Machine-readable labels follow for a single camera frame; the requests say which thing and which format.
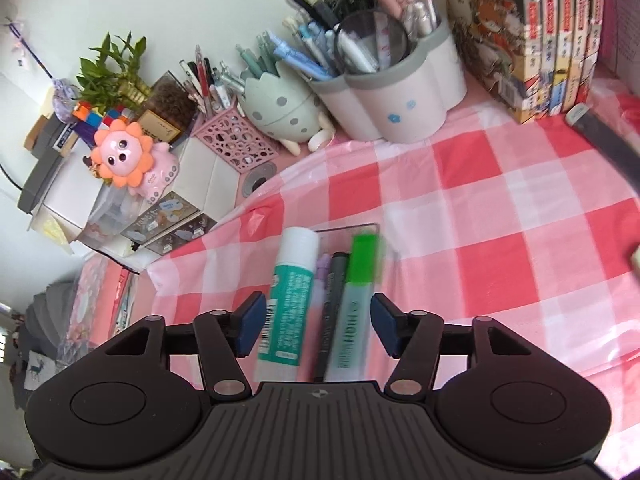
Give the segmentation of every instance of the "pink mesh basket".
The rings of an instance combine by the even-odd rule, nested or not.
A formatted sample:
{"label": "pink mesh basket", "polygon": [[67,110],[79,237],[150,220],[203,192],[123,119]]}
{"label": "pink mesh basket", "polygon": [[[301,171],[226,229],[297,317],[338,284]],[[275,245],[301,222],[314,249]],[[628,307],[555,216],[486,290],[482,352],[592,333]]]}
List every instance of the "pink mesh basket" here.
{"label": "pink mesh basket", "polygon": [[203,120],[203,115],[200,115],[193,135],[238,173],[246,173],[278,156],[278,143],[260,133],[238,113],[235,105],[204,124]]}

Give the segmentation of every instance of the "pink pen holder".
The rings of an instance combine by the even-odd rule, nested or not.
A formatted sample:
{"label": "pink pen holder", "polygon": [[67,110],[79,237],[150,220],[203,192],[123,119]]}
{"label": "pink pen holder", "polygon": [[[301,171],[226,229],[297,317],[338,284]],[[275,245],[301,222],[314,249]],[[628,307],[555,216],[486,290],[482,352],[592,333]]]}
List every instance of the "pink pen holder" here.
{"label": "pink pen holder", "polygon": [[200,115],[192,136],[198,137],[241,174],[278,156],[277,143],[242,117],[235,103],[209,121]]}
{"label": "pink pen holder", "polygon": [[310,85],[351,138],[403,144],[433,135],[447,111],[466,95],[462,64],[445,20],[386,70]]}

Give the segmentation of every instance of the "red pen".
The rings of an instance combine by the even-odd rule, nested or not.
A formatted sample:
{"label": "red pen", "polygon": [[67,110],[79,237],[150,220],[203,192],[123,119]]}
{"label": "red pen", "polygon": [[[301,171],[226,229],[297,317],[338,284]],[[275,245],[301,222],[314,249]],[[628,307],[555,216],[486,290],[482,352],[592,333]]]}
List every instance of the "red pen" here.
{"label": "red pen", "polygon": [[204,59],[199,45],[196,45],[196,65],[198,67],[198,79],[202,88],[202,98],[204,99],[205,116],[207,119],[213,117],[213,108],[211,107],[211,96],[209,94],[209,85],[207,84],[207,72],[204,69]]}

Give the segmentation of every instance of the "white glue stick cap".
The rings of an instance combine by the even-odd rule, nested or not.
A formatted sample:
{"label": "white glue stick cap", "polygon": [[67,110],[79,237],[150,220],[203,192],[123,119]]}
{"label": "white glue stick cap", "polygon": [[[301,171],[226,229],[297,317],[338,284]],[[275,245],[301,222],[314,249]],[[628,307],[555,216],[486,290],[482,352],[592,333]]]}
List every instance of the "white glue stick cap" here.
{"label": "white glue stick cap", "polygon": [[291,265],[315,272],[319,250],[318,233],[305,227],[287,227],[282,232],[276,265]]}

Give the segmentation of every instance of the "red and white checkered tablecloth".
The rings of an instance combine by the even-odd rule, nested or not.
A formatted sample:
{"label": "red and white checkered tablecloth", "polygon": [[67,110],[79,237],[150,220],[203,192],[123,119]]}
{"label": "red and white checkered tablecloth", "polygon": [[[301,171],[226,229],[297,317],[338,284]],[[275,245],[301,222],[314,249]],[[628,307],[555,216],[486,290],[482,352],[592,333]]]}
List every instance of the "red and white checkered tablecloth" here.
{"label": "red and white checkered tablecloth", "polygon": [[[321,150],[150,266],[153,312],[184,323],[267,293],[286,226],[377,222],[399,254],[392,290],[382,291],[403,310],[460,323],[493,316],[606,394],[613,422],[598,463],[620,477],[640,466],[640,285],[629,265],[640,243],[638,197],[563,118],[517,125],[468,84],[428,140]],[[640,100],[603,74],[592,100],[640,146]],[[241,361],[248,378],[254,363],[255,353]],[[199,384],[193,360],[172,364]],[[391,369],[373,336],[370,377],[383,383]]]}

